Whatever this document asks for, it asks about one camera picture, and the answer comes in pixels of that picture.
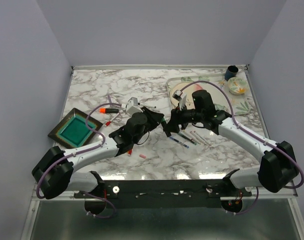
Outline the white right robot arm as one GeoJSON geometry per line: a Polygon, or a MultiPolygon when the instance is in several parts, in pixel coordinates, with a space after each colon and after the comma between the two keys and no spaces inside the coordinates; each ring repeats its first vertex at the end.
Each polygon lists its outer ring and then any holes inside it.
{"type": "Polygon", "coordinates": [[[179,103],[171,111],[170,121],[164,127],[167,135],[178,133],[189,124],[202,124],[202,128],[233,141],[260,163],[257,168],[228,173],[222,183],[222,191],[226,195],[233,196],[245,187],[263,187],[276,193],[299,175],[294,151],[288,142],[277,143],[264,138],[242,126],[228,112],[216,110],[206,90],[192,93],[193,109],[187,109],[186,94],[182,91],[176,90],[173,97],[179,103]]]}

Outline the yellow cap white marker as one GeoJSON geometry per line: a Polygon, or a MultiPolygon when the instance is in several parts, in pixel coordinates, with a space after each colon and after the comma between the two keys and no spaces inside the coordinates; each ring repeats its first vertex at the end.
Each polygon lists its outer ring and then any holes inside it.
{"type": "Polygon", "coordinates": [[[198,134],[196,131],[190,131],[192,135],[194,135],[196,138],[198,138],[200,141],[202,141],[204,144],[208,144],[205,138],[203,138],[200,134],[198,134]]]}

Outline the green cap black highlighter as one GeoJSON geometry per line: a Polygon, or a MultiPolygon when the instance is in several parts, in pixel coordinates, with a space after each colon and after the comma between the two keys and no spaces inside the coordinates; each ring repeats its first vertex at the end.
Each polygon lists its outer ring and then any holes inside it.
{"type": "Polygon", "coordinates": [[[167,123],[166,123],[166,120],[163,118],[162,121],[161,121],[161,125],[162,125],[162,128],[163,128],[163,131],[167,131],[167,123]]]}

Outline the orange cap black highlighter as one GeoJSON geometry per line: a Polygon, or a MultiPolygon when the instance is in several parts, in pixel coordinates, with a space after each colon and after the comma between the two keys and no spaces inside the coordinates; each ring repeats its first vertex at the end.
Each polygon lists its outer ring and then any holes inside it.
{"type": "Polygon", "coordinates": [[[117,114],[117,113],[119,113],[119,109],[117,109],[117,108],[100,108],[99,112],[103,113],[103,114],[117,114]]]}

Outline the blue ballpoint pen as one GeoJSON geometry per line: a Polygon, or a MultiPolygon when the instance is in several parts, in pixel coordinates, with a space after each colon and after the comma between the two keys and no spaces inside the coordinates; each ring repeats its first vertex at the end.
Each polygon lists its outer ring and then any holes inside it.
{"type": "Polygon", "coordinates": [[[178,139],[176,139],[176,138],[174,138],[174,137],[172,137],[172,136],[169,136],[169,139],[175,141],[176,143],[180,144],[181,146],[184,146],[184,147],[187,148],[187,149],[189,148],[188,145],[186,145],[185,143],[179,141],[178,139]]]}

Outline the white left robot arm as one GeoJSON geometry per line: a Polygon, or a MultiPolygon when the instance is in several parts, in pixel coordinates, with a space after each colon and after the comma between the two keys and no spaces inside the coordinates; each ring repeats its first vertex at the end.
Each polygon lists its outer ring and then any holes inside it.
{"type": "Polygon", "coordinates": [[[51,147],[32,170],[37,182],[36,195],[40,199],[53,199],[67,190],[72,176],[80,169],[100,160],[114,158],[127,153],[140,139],[157,128],[164,114],[146,107],[136,112],[118,130],[78,149],[62,150],[51,147]]]}

